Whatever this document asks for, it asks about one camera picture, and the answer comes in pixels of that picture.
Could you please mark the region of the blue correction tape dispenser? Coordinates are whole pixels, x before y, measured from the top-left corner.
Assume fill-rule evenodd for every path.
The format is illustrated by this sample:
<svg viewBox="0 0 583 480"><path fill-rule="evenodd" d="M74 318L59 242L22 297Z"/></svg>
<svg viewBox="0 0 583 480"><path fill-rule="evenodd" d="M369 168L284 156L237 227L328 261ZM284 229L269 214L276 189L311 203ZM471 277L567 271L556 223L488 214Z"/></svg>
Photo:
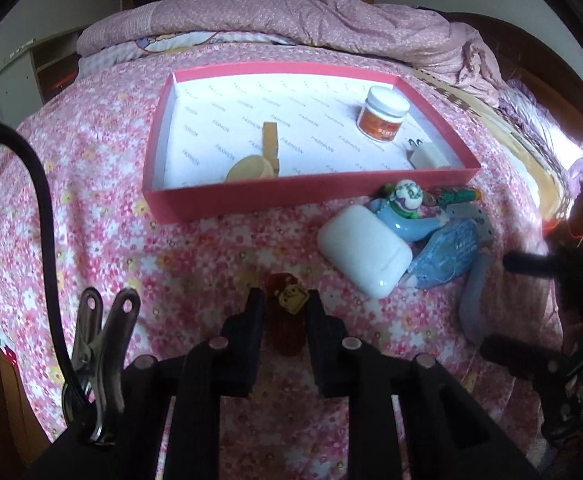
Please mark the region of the blue correction tape dispenser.
<svg viewBox="0 0 583 480"><path fill-rule="evenodd" d="M480 252L478 226L473 219L451 220L429 237L403 275L407 288L430 289L466 274Z"/></svg>

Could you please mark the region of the grey perforated metal block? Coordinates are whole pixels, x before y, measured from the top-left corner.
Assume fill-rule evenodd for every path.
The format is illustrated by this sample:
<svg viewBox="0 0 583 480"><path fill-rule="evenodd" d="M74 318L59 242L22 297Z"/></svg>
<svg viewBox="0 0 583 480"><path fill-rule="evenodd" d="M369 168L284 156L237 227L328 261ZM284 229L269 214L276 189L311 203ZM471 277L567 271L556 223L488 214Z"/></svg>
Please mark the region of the grey perforated metal block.
<svg viewBox="0 0 583 480"><path fill-rule="evenodd" d="M489 247L494 240L494 230L485 210L474 203L452 204L445 208L452 220L470 219L476 223L479 246Z"/></svg>

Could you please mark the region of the green orange battery pack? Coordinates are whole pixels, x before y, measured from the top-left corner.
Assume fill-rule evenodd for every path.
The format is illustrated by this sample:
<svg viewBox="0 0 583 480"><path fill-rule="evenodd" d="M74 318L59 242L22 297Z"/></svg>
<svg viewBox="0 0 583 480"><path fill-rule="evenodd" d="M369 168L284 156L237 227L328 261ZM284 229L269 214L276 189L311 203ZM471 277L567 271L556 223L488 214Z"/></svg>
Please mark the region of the green orange battery pack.
<svg viewBox="0 0 583 480"><path fill-rule="evenodd" d="M482 193L468 185L435 186L424 191L423 204L428 207L446 207L454 204L477 202Z"/></svg>

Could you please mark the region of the red toy keychain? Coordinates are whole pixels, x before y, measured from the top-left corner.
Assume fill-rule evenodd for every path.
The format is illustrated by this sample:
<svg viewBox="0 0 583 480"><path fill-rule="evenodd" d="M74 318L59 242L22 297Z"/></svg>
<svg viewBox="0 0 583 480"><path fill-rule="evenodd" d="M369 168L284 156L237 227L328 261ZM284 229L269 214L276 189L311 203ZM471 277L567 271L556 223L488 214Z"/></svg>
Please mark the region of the red toy keychain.
<svg viewBox="0 0 583 480"><path fill-rule="evenodd" d="M310 299L309 292L289 273L270 274L264 292L266 342L280 356L293 358L307 340L301 310Z"/></svg>

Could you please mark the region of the light blue handle toy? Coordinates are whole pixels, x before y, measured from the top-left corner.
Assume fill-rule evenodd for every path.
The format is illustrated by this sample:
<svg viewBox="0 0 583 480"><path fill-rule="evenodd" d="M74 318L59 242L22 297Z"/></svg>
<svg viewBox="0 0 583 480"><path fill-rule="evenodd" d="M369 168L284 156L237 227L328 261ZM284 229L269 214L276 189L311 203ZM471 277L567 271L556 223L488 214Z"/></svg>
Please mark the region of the light blue handle toy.
<svg viewBox="0 0 583 480"><path fill-rule="evenodd" d="M402 217L391 208L389 200L384 200L383 198L372 200L367 205L367 208L406 243L425 240L425 238L442 229L450 221L450 217L444 211L436 217Z"/></svg>

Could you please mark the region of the green white figure keychain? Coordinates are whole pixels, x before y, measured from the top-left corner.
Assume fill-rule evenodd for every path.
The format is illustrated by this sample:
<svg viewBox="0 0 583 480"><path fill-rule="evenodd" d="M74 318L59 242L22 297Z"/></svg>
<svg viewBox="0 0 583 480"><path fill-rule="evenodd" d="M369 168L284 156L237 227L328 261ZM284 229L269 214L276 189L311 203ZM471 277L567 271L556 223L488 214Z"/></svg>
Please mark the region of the green white figure keychain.
<svg viewBox="0 0 583 480"><path fill-rule="evenodd" d="M391 209L399 216L407 219L419 216L424 194L415 181L404 179L395 184L386 184L384 194Z"/></svg>

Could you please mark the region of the white charger plug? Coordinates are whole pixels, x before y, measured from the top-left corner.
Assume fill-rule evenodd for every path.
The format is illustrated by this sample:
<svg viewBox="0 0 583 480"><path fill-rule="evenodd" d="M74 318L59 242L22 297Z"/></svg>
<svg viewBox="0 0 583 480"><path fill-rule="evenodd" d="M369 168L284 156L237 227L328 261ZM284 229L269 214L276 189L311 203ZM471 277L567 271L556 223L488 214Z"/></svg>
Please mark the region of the white charger plug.
<svg viewBox="0 0 583 480"><path fill-rule="evenodd" d="M407 159L415 169L449 169L451 162L433 142L410 139L407 145Z"/></svg>

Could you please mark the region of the white earbuds case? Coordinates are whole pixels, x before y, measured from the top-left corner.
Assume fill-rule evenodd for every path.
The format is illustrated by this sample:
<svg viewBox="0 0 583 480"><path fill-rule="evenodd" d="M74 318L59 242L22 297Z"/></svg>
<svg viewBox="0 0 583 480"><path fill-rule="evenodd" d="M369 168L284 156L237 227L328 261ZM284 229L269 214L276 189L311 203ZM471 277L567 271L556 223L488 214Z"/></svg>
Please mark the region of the white earbuds case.
<svg viewBox="0 0 583 480"><path fill-rule="evenodd" d="M372 211L351 205L317 233L324 258L373 299L388 297L412 263L412 248Z"/></svg>

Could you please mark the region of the round wooden disc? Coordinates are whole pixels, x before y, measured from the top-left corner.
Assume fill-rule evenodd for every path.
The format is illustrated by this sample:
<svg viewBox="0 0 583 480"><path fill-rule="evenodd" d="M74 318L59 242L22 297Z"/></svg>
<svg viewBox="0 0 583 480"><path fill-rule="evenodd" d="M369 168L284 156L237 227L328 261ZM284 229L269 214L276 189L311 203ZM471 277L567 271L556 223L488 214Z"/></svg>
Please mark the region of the round wooden disc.
<svg viewBox="0 0 583 480"><path fill-rule="evenodd" d="M226 182L273 179L275 171L272 164L262 155L244 157L229 169Z"/></svg>

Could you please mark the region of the white orange jar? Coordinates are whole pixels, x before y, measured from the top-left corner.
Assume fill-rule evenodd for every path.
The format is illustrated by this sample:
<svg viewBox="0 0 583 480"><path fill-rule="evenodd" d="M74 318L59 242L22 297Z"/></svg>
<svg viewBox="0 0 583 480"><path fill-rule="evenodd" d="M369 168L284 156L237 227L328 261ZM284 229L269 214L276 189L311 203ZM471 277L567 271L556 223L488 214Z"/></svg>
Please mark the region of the white orange jar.
<svg viewBox="0 0 583 480"><path fill-rule="evenodd" d="M357 128L375 141L392 142L410 107L409 100L395 88L372 86L357 116Z"/></svg>

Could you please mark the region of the wooden phone stand bar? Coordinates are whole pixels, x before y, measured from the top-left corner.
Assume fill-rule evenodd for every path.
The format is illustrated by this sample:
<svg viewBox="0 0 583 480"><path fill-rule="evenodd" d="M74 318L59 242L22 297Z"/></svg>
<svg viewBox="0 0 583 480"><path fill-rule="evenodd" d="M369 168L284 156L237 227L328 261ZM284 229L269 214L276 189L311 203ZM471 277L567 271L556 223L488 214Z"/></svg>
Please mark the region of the wooden phone stand bar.
<svg viewBox="0 0 583 480"><path fill-rule="evenodd" d="M278 133L276 122L264 122L262 128L263 156L272 166L275 177L279 174Z"/></svg>

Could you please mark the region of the metal spring clip left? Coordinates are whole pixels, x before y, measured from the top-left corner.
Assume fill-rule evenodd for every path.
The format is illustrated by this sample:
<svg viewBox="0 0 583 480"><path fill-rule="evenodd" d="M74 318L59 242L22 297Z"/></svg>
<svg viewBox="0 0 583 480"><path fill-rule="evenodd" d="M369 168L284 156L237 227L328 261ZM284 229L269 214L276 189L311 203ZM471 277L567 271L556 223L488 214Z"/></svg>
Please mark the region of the metal spring clip left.
<svg viewBox="0 0 583 480"><path fill-rule="evenodd" d="M62 411L98 444L112 440L124 412L122 372L139 309L133 288L120 290L108 312L94 287L83 290L78 304L71 356L78 389L64 385Z"/></svg>

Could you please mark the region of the dark wooden headboard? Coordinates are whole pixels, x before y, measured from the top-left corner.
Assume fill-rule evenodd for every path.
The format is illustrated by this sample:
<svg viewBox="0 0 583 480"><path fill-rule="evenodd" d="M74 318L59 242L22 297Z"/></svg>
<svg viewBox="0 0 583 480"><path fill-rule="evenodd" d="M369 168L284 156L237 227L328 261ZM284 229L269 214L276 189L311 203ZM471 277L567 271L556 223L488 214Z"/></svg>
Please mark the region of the dark wooden headboard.
<svg viewBox="0 0 583 480"><path fill-rule="evenodd" d="M443 16L477 29L497 57L503 78L521 80L564 132L583 142L583 80L563 58L529 32L498 18L463 12Z"/></svg>

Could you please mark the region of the pink shallow cardboard box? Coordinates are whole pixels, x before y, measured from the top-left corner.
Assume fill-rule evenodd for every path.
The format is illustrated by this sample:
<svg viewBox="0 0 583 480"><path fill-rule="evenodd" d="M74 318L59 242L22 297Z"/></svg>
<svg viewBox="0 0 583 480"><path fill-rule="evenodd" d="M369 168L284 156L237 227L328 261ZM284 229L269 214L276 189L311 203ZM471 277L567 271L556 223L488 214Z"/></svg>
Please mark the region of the pink shallow cardboard box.
<svg viewBox="0 0 583 480"><path fill-rule="evenodd" d="M357 128L372 86L410 102L392 142ZM262 155L276 122L279 174L226 182L236 162ZM410 139L433 142L449 169L415 169ZM161 224L369 196L390 182L466 184L480 169L459 130L398 75L303 62L239 62L176 70L152 118L142 194Z"/></svg>

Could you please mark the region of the cartoon print pillow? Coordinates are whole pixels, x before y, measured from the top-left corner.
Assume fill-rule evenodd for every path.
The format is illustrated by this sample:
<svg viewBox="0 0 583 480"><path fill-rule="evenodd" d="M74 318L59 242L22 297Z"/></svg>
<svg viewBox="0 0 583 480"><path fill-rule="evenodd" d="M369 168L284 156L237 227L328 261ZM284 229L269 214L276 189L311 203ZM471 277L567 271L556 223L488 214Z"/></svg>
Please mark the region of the cartoon print pillow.
<svg viewBox="0 0 583 480"><path fill-rule="evenodd" d="M140 38L134 41L142 52L155 54L172 50L182 50L220 42L227 37L226 32L178 32Z"/></svg>

